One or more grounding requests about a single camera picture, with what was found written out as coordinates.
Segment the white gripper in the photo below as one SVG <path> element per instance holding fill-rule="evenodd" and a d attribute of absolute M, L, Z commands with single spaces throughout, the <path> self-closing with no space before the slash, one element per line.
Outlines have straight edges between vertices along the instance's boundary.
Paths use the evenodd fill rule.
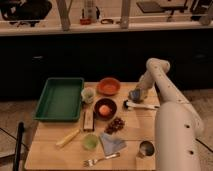
<path fill-rule="evenodd" d="M 148 74 L 143 74 L 138 84 L 136 85 L 136 88 L 140 90 L 140 96 L 141 97 L 147 97 L 148 91 L 154 86 L 154 81 L 152 77 Z"/>

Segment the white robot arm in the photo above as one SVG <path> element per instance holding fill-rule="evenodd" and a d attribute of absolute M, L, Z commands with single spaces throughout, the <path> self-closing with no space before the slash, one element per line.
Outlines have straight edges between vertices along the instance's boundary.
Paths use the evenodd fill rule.
<path fill-rule="evenodd" d="M 146 91 L 156 84 L 163 98 L 155 116 L 156 171 L 201 171 L 196 139 L 203 133 L 204 123 L 166 75 L 169 69 L 168 61 L 150 58 L 137 85 Z"/>

